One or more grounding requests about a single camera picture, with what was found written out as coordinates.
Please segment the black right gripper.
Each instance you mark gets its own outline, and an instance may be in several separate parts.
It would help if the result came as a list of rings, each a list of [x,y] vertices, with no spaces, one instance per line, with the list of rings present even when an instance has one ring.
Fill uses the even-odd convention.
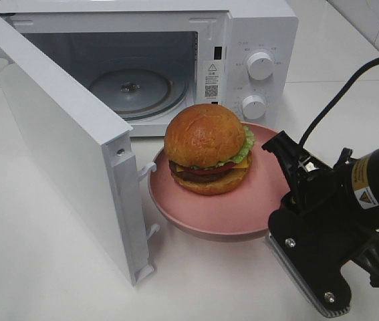
[[[353,261],[379,288],[379,232],[357,223],[352,157],[329,167],[304,152],[285,131],[261,148],[273,153],[290,192],[269,216],[268,241],[302,294],[323,316],[349,312],[352,293],[341,268]],[[303,160],[315,167],[307,171]]]

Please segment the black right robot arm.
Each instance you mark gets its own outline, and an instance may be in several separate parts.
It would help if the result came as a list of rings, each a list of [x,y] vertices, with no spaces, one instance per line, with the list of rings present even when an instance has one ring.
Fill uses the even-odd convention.
[[[329,167],[286,133],[268,140],[289,192],[268,219],[267,240],[302,294],[327,318],[346,314],[352,261],[379,288],[379,149],[353,158],[345,148]]]

